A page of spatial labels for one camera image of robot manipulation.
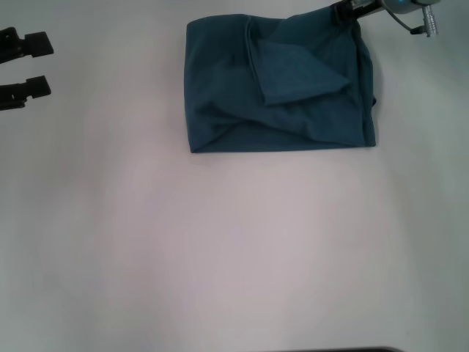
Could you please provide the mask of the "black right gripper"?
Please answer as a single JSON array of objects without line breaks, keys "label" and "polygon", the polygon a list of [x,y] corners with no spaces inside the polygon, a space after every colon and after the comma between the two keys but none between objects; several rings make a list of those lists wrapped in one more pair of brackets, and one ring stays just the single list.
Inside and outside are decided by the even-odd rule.
[{"label": "black right gripper", "polygon": [[343,24],[372,15],[384,10],[380,0],[339,1],[331,7],[332,19],[336,24]]}]

